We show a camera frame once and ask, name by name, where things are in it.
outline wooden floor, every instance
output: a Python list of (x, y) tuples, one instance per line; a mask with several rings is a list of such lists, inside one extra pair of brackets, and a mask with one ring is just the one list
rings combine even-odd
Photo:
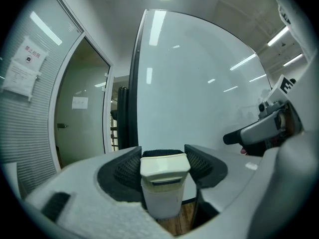
[(180, 236), (190, 231), (195, 202), (181, 206), (178, 216), (157, 220), (157, 222), (173, 236)]

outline fluorescent light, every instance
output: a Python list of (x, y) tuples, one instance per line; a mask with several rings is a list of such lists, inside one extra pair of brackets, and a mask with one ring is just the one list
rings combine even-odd
[(249, 56), (248, 58), (246, 58), (243, 61), (239, 62), (237, 65), (235, 65), (232, 68), (230, 68), (230, 71), (233, 71), (234, 69), (236, 69), (237, 67), (241, 66), (242, 64), (245, 64), (246, 62), (248, 62), (249, 60), (251, 60), (254, 57), (256, 57), (256, 53), (254, 53), (253, 55)]
[(279, 40), (280, 37), (282, 37), (287, 31), (288, 31), (288, 27), (286, 26), (283, 30), (281, 30), (278, 34), (276, 34), (276, 36), (271, 39), (267, 44), (268, 46), (273, 45), (276, 41)]
[(161, 30), (161, 26), (163, 25), (164, 17), (166, 11), (164, 10), (156, 10), (153, 18), (153, 24), (151, 29), (151, 36), (150, 36), (150, 45), (157, 46), (159, 41), (159, 34)]
[(259, 76), (259, 77), (255, 78), (255, 79), (252, 79), (252, 80), (250, 80), (249, 82), (256, 81), (256, 80), (258, 80), (258, 79), (260, 79), (260, 78), (263, 78), (263, 77), (265, 77), (265, 76), (266, 76), (266, 74), (264, 74), (264, 75), (262, 75), (262, 76)]
[(284, 66), (288, 66), (290, 65), (291, 63), (293, 63), (294, 61), (300, 59), (303, 55), (302, 54), (299, 54), (297, 57), (293, 58), (292, 60), (288, 61), (286, 64), (284, 64)]
[(35, 24), (37, 24), (38, 27), (41, 28), (41, 30), (49, 36), (52, 41), (54, 41), (57, 45), (60, 45), (62, 43), (61, 39), (56, 36), (55, 33), (52, 32), (52, 30), (42, 21), (42, 19), (39, 18), (38, 15), (36, 15), (35, 12), (32, 12), (30, 15), (30, 18), (33, 20)]
[(151, 84), (152, 82), (152, 72), (153, 68), (148, 67), (147, 72), (146, 72), (146, 83)]
[(232, 87), (232, 88), (230, 88), (228, 90), (224, 90), (224, 92), (227, 92), (227, 91), (230, 91), (230, 90), (233, 90), (233, 89), (236, 89), (236, 88), (238, 88), (238, 86)]
[(94, 85), (95, 87), (103, 87), (103, 86), (105, 86), (105, 84), (106, 84), (106, 82), (102, 82), (102, 83), (100, 83), (100, 84), (97, 84), (97, 85)]

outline black foam padding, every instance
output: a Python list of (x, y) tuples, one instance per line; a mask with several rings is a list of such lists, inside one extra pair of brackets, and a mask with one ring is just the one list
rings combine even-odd
[(141, 154), (142, 148), (135, 147), (99, 169), (97, 180), (101, 189), (116, 201), (143, 202)]
[(42, 213), (52, 220), (56, 222), (59, 218), (63, 208), (65, 207), (66, 203), (68, 202), (71, 195), (64, 193), (64, 192), (57, 192), (54, 193), (53, 196), (49, 199), (49, 201), (45, 204), (42, 208)]
[(169, 156), (169, 155), (176, 155), (182, 154), (179, 149), (156, 149), (156, 150), (146, 150), (143, 153), (143, 157), (159, 157), (159, 156)]
[(227, 165), (220, 159), (186, 144), (185, 153), (190, 164), (190, 175), (197, 189), (216, 186), (227, 173)]

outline printed notice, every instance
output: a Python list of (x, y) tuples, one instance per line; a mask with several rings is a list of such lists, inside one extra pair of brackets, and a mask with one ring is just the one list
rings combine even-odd
[(2, 88), (31, 98), (37, 73), (11, 61)]
[(87, 109), (89, 98), (73, 97), (72, 109)]
[(12, 59), (28, 69), (39, 72), (47, 55), (47, 52), (42, 50), (27, 36)]

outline door frame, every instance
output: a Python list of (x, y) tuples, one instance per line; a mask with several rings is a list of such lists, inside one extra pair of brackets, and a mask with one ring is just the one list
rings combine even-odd
[(65, 56), (60, 69), (58, 71), (58, 74), (56, 75), (55, 82), (53, 85), (51, 98), (50, 98), (50, 104), (49, 104), (49, 116), (48, 116), (48, 136), (49, 136), (49, 144), (50, 144), (50, 151), (52, 156), (52, 161), (54, 163), (54, 167), (57, 172), (61, 170), (61, 166), (59, 164), (58, 155), (56, 151), (56, 145), (55, 145), (55, 135), (54, 135), (54, 114), (55, 114), (55, 108), (56, 108), (56, 101), (58, 92), (61, 86), (61, 82), (66, 70), (67, 65), (70, 62), (71, 57), (73, 56), (75, 50), (78, 48), (79, 44), (83, 39), (86, 39), (90, 45), (93, 47), (93, 49), (102, 57), (102, 59), (109, 65), (109, 72), (105, 74), (106, 77), (106, 87), (105, 87), (105, 94), (104, 94), (104, 100), (103, 100), (103, 113), (102, 113), (102, 133), (103, 133), (103, 144), (104, 144), (104, 153), (111, 152), (111, 142), (108, 141), (108, 139), (111, 139), (111, 132), (110, 126), (111, 122), (108, 119), (108, 115), (111, 112), (111, 105), (106, 105), (111, 103), (111, 97), (112, 97), (112, 86), (113, 86), (113, 77), (109, 77), (109, 75), (112, 75), (113, 65), (108, 62), (107, 57), (99, 51), (99, 47), (96, 45), (94, 40), (84, 31), (81, 33), (81, 35), (76, 39), (72, 47), (70, 48), (68, 54)]

